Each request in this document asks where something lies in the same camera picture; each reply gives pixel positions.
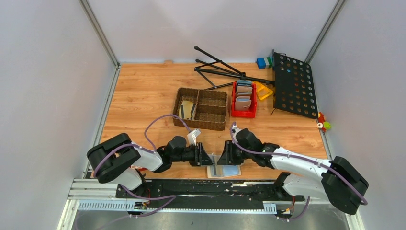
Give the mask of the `brown wicker divided basket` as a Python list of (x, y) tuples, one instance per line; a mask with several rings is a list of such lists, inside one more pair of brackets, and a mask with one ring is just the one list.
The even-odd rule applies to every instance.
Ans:
[[(197, 104), (193, 120), (179, 117), (179, 105), (185, 101), (193, 101)], [(182, 126), (185, 123), (190, 128), (209, 129), (223, 131), (226, 125), (227, 93), (193, 88), (178, 88), (173, 108), (173, 124)]]

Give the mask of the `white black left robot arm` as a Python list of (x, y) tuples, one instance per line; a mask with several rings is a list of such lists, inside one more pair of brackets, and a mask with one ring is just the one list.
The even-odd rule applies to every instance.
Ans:
[(139, 170), (131, 169), (131, 166), (161, 173), (173, 162), (188, 162), (193, 167), (213, 164), (202, 143), (187, 146), (186, 139), (181, 136), (175, 136), (157, 150), (150, 150), (133, 142), (128, 134), (121, 133), (92, 147), (86, 156), (99, 183), (123, 185), (135, 198), (146, 194), (147, 185)]

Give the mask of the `gold credit cards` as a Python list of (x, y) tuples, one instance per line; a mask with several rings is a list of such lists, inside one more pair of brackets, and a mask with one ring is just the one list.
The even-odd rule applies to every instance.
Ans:
[(183, 100), (179, 105), (179, 117), (182, 119), (193, 120), (196, 108), (197, 104), (193, 101)]

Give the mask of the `white card holder wallet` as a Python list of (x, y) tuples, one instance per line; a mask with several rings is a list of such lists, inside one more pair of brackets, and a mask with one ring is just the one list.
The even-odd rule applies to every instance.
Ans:
[(242, 174), (239, 165), (218, 165), (217, 161), (220, 158), (218, 155), (210, 154), (209, 157), (213, 161), (213, 164), (206, 167), (208, 178), (227, 178)]

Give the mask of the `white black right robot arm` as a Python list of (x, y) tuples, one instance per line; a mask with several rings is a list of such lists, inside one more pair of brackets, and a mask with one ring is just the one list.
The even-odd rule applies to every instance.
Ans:
[(368, 204), (366, 179), (340, 156), (318, 159), (292, 152), (277, 144), (261, 142), (248, 129), (232, 126), (219, 165), (241, 165), (251, 159), (258, 166), (281, 170), (273, 187), (279, 200), (309, 196), (329, 201), (338, 210), (354, 215)]

